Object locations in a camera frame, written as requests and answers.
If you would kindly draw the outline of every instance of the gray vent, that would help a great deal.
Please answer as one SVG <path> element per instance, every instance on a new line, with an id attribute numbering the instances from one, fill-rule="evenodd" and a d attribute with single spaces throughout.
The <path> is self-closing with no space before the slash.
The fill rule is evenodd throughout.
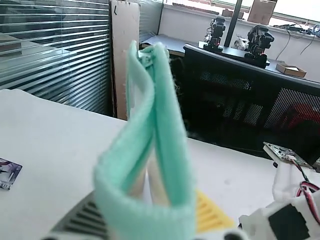
<path id="1" fill-rule="evenodd" d="M 54 232 L 87 234 L 108 239 L 107 225 L 90 193 L 52 229 Z"/>

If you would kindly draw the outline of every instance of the mint green velcro strap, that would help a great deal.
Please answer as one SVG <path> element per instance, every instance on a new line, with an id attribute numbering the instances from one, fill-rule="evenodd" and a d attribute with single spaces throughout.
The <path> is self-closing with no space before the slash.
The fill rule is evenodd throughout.
<path id="1" fill-rule="evenodd" d="M 169 55 L 162 44 L 137 51 L 136 43 L 131 43 L 126 83 L 129 110 L 132 86 L 141 92 L 141 101 L 94 169 L 96 204 L 121 240 L 191 240 L 196 230 L 195 184 Z M 145 204 L 128 195 L 151 148 L 155 148 L 170 206 Z"/>

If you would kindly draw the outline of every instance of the white table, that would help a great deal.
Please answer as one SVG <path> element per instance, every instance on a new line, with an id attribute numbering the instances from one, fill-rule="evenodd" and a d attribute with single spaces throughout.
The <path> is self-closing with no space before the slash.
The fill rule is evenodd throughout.
<path id="1" fill-rule="evenodd" d="M 0 158 L 23 165 L 11 190 L 0 190 L 1 239 L 38 240 L 93 190 L 97 157 L 126 122 L 21 90 L 0 91 L 0 116 Z M 188 144 L 198 188 L 236 222 L 273 201 L 270 160 Z"/>

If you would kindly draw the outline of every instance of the circuit board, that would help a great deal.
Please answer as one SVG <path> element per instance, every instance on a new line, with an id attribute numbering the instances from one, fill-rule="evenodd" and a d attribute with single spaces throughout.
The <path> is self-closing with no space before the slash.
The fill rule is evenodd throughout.
<path id="1" fill-rule="evenodd" d="M 296 158 L 296 162 L 302 166 L 309 169 L 314 169 L 305 160 L 303 160 L 298 154 L 296 154 L 292 149 L 285 148 L 282 146 L 274 145 L 268 142 L 263 142 L 263 144 L 271 150 L 281 161 L 291 164 L 292 162 L 288 159 L 288 156 L 293 156 Z"/>

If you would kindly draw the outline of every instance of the window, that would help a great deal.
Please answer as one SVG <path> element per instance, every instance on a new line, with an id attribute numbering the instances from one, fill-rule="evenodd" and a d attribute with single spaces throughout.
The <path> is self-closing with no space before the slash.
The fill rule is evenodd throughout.
<path id="1" fill-rule="evenodd" d="M 224 8 L 233 9 L 237 0 L 172 0 L 173 3 L 183 4 L 191 7 L 212 10 L 222 13 Z M 244 19 L 248 18 L 248 13 L 254 0 L 242 0 L 241 11 L 244 12 Z M 277 19 L 286 20 L 287 22 L 320 22 L 320 1 L 319 0 L 278 0 L 273 16 Z M 275 24 L 285 24 L 286 22 L 272 21 Z"/>

